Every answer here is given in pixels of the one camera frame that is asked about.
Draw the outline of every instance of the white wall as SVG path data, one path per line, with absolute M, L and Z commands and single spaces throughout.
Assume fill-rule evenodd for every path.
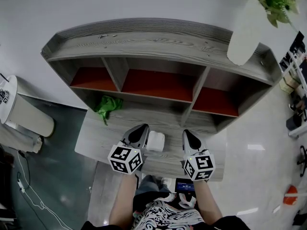
M 28 84 L 21 93 L 85 107 L 40 56 L 57 31 L 96 21 L 132 18 L 173 18 L 217 25 L 233 30 L 246 0 L 0 0 L 0 72 L 15 74 Z M 301 15 L 292 16 L 307 36 L 307 0 L 299 0 Z M 262 43 L 278 60 L 296 32 L 289 25 L 263 25 Z

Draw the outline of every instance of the orange object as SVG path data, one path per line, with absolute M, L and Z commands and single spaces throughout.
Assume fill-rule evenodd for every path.
M 288 189 L 288 194 L 297 194 L 297 189 L 295 186 L 291 185 Z M 286 205 L 295 205 L 297 202 L 297 197 L 283 197 L 283 203 Z

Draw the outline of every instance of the floor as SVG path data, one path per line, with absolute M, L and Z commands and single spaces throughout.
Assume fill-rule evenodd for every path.
M 87 220 L 97 166 L 95 160 L 74 151 L 86 111 L 27 97 L 25 99 L 56 121 L 55 132 L 50 138 L 45 139 L 41 151 L 38 154 L 27 153 L 26 155 L 31 174 L 31 186 L 47 207 L 58 214 L 69 227 L 79 230 Z M 6 151 L 15 156 L 11 184 L 13 205 L 18 221 L 24 230 L 43 230 L 44 226 L 19 192 L 16 176 L 18 171 L 22 172 L 22 169 L 17 152 L 10 148 L 6 148 Z M 22 157 L 20 159 L 26 169 L 25 160 Z M 27 192 L 34 203 L 39 204 L 31 189 Z M 46 210 L 34 208 L 48 230 L 63 229 Z
M 299 198 L 295 206 L 283 204 L 290 184 L 301 189 L 307 186 L 296 165 L 299 146 L 307 146 L 307 135 L 288 136 L 289 101 L 289 95 L 276 86 L 227 128 L 224 178 L 209 182 L 222 214 L 238 215 L 251 230 L 291 229 L 295 214 L 306 202 Z M 107 224 L 119 183 L 120 175 L 99 162 L 88 214 L 95 226 Z

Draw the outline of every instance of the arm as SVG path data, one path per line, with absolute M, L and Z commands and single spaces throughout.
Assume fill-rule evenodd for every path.
M 124 175 L 111 210 L 109 224 L 121 227 L 123 230 L 131 228 L 133 223 L 133 197 L 137 179 L 134 174 Z
M 211 194 L 209 186 L 205 181 L 194 181 L 194 189 L 201 217 L 208 225 L 214 224 L 223 216 Z

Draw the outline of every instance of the wooden desk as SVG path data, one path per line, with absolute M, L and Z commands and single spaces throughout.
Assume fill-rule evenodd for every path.
M 116 145 L 123 134 L 143 123 L 149 125 L 150 130 L 162 132 L 165 134 L 164 151 L 153 152 L 146 151 L 147 159 L 142 167 L 142 172 L 156 176 L 168 178 L 185 178 L 184 170 L 180 161 L 183 159 L 182 150 L 182 131 L 180 127 L 181 115 L 168 112 L 167 107 L 157 107 L 134 102 L 124 102 L 122 110 L 113 111 L 107 121 L 107 126 L 102 118 L 88 110 L 85 116 L 82 128 L 79 133 L 75 151 L 92 159 L 108 163 L 107 156 L 113 145 Z M 209 120 L 203 120 L 202 126 L 199 124 L 203 116 L 198 113 L 192 113 L 189 117 L 186 127 L 192 131 L 203 134 L 206 140 L 207 148 L 214 155 L 216 170 L 211 181 L 221 181 L 224 174 L 225 148 L 226 148 L 226 129 L 218 134 L 208 134 L 210 127 L 206 126 Z

